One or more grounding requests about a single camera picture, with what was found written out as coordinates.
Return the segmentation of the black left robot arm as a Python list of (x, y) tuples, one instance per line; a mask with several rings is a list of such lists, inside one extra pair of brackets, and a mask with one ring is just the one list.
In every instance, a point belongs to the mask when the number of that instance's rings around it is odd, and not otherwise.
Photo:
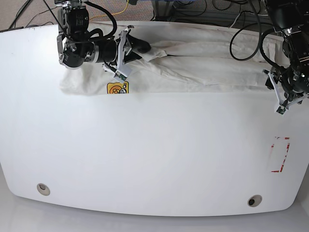
[(289, 71), (281, 83), (287, 90), (309, 92), (309, 2), (307, 0), (265, 0), (265, 9), (276, 32), (284, 37), (283, 53)]

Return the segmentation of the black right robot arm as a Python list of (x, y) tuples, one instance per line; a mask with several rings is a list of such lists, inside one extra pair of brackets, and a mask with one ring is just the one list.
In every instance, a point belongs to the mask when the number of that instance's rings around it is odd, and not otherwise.
[[(103, 7), (87, 0), (56, 0), (58, 10), (57, 47), (60, 64), (76, 69), (85, 62), (102, 63), (115, 72), (119, 65), (140, 59), (141, 54), (151, 50), (148, 42), (130, 35), (132, 25), (115, 38), (117, 22)], [(90, 17), (86, 6), (102, 11), (112, 22), (112, 30), (89, 30)]]

